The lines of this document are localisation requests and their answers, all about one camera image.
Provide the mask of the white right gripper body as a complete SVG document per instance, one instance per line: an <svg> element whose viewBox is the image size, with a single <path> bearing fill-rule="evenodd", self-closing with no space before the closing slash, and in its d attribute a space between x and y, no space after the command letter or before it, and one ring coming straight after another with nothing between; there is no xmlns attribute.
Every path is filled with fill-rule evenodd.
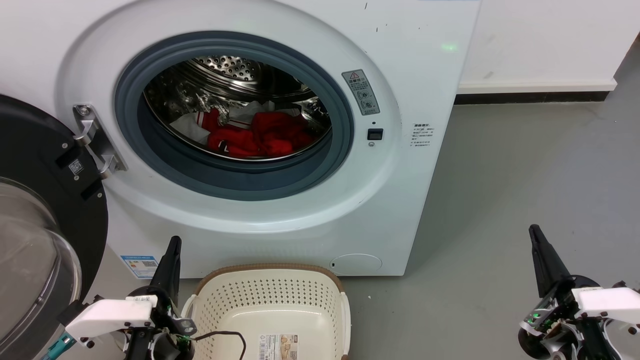
<svg viewBox="0 0 640 360"><path fill-rule="evenodd" d="M557 283L530 312L536 360L637 360L640 296L619 282L605 288L585 276Z"/></svg>

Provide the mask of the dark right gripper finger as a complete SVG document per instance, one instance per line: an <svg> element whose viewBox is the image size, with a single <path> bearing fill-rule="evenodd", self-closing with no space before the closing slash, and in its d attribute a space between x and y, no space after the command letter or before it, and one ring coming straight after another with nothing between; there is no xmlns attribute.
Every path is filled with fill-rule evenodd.
<svg viewBox="0 0 640 360"><path fill-rule="evenodd" d="M569 278L570 272L539 225L530 225L528 232L538 296L544 298L559 282Z"/></svg>

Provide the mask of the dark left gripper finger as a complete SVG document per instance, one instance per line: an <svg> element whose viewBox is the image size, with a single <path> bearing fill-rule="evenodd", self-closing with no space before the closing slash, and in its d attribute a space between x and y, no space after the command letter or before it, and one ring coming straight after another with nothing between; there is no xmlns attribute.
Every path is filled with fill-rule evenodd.
<svg viewBox="0 0 640 360"><path fill-rule="evenodd" d="M178 235L172 236L151 278L150 292L158 297L158 305L169 306L178 301L181 249L182 239Z"/></svg>

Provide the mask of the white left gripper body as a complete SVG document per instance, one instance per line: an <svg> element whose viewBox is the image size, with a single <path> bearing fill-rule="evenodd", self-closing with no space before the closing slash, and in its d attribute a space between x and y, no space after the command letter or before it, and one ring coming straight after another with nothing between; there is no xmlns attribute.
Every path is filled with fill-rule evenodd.
<svg viewBox="0 0 640 360"><path fill-rule="evenodd" d="M65 325L65 332L85 347L94 338L119 333L124 337L126 360L192 360L195 322L179 317L175 305L158 305L158 301L156 295L134 295L84 304Z"/></svg>

